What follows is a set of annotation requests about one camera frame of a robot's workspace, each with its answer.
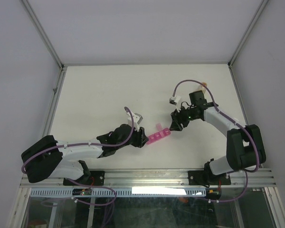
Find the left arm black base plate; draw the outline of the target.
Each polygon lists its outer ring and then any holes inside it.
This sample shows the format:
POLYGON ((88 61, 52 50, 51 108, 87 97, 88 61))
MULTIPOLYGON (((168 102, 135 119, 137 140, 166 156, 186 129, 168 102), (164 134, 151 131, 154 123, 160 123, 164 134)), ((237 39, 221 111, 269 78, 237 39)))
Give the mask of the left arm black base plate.
POLYGON ((76 172, 75 174, 68 174, 63 179, 64 186, 75 186, 71 180, 79 183, 80 185, 88 186, 103 186, 105 180, 105 171, 101 170, 83 170, 82 172, 76 172))

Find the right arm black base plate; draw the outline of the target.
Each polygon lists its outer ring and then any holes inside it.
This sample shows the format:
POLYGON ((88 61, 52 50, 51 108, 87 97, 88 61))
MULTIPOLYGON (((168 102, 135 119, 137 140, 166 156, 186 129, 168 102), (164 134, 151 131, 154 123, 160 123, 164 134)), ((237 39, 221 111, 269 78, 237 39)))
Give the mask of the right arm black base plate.
POLYGON ((188 181, 190 186, 204 186, 209 188, 210 186, 231 185, 230 177, 226 174, 213 175, 207 173, 204 170, 192 170, 188 171, 188 181))

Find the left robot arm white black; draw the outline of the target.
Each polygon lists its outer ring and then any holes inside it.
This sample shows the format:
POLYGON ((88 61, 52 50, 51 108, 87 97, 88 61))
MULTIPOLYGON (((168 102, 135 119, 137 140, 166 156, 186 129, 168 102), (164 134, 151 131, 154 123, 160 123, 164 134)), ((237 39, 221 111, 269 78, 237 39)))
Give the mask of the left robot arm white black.
POLYGON ((47 135, 21 154, 21 170, 30 183, 38 183, 47 178, 65 178, 83 185, 90 179, 85 159, 108 157, 128 145, 142 148, 148 140, 143 127, 136 130, 128 124, 80 143, 58 141, 54 136, 47 135))

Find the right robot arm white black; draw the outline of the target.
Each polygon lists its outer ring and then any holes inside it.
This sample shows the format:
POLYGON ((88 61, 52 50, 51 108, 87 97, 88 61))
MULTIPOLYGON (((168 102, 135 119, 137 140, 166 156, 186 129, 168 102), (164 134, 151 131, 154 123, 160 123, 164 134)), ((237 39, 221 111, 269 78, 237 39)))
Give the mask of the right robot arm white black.
POLYGON ((211 159, 202 171, 189 171, 190 185, 219 185, 232 172, 253 172, 266 161, 266 152, 259 127, 255 124, 241 126, 236 120, 218 109, 215 102, 208 102, 202 91, 189 94, 191 104, 182 105, 180 96, 172 96, 170 104, 176 109, 171 113, 170 131, 182 131, 193 120, 203 120, 219 130, 227 140, 226 154, 211 159))

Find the pink weekly pill organizer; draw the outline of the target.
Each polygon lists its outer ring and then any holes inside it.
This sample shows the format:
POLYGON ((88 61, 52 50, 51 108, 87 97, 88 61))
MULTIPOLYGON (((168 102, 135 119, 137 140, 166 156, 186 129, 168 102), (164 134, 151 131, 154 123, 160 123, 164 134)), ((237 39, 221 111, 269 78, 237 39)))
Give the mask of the pink weekly pill organizer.
POLYGON ((148 136, 148 142, 147 145, 155 143, 165 137, 168 137, 171 132, 168 127, 163 128, 163 126, 160 123, 156 124, 156 132, 148 136))

